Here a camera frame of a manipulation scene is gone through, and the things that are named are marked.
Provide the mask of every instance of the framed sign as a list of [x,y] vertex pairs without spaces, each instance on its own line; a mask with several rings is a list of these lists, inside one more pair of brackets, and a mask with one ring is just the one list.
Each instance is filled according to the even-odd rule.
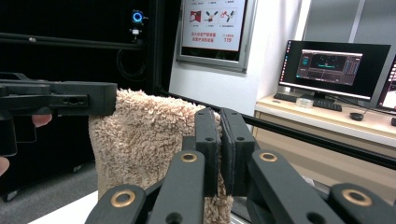
[[183,0],[177,60],[246,72],[256,0]]

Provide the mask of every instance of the computer monitor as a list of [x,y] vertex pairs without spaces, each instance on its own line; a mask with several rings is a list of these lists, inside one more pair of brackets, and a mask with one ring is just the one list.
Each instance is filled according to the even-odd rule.
[[325,95],[370,101],[390,45],[290,40],[279,86],[312,91],[304,98]]
[[379,95],[377,108],[396,112],[396,55],[389,69],[384,88]]

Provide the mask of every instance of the brown fuzzy towel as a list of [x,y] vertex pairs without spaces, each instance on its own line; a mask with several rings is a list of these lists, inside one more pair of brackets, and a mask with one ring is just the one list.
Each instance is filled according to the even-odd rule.
[[[163,179],[173,155],[181,150],[182,137],[194,135],[194,114],[203,108],[119,90],[113,115],[89,119],[99,198],[120,184],[146,189]],[[205,198],[205,223],[230,223],[232,204],[219,176],[219,196]]]

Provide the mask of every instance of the blue light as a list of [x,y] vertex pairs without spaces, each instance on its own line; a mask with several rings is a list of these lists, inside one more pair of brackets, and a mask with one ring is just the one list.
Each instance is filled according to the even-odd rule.
[[143,15],[142,13],[136,12],[132,16],[132,19],[134,20],[134,22],[141,22],[143,20]]

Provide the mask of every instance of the finger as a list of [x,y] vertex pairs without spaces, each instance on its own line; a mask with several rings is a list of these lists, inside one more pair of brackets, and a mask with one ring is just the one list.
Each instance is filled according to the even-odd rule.
[[38,128],[48,124],[52,120],[52,115],[33,115],[32,122]]
[[9,167],[9,161],[4,158],[0,157],[0,175],[2,175]]

